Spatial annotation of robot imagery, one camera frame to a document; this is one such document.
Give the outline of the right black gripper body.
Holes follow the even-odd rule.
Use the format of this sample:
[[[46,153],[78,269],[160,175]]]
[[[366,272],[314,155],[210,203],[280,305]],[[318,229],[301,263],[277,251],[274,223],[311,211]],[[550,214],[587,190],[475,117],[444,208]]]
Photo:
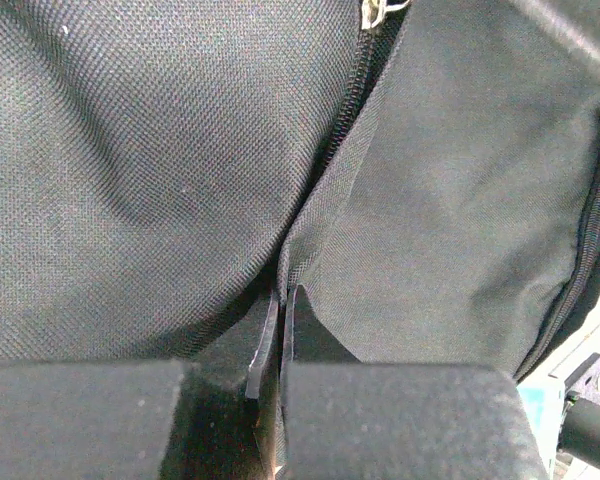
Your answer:
[[[559,450],[600,470],[600,354],[592,353],[565,380]]]

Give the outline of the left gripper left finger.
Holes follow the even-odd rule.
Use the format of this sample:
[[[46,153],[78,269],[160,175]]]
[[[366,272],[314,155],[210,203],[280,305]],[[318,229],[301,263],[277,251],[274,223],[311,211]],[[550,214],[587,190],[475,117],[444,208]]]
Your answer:
[[[271,479],[275,294],[196,360],[0,366],[0,479]]]

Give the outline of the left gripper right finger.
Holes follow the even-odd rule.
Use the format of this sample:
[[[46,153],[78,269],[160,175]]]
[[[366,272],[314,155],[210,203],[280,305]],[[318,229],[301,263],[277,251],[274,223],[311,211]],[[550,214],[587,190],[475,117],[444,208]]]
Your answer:
[[[362,363],[303,288],[286,307],[281,371],[291,479],[543,479],[514,382],[462,364]]]

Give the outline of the black student backpack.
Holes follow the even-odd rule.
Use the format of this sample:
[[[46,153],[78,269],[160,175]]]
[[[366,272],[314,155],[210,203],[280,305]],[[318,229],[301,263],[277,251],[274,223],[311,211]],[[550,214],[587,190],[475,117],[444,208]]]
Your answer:
[[[306,289],[515,377],[600,276],[600,1],[0,1],[0,363],[192,357]]]

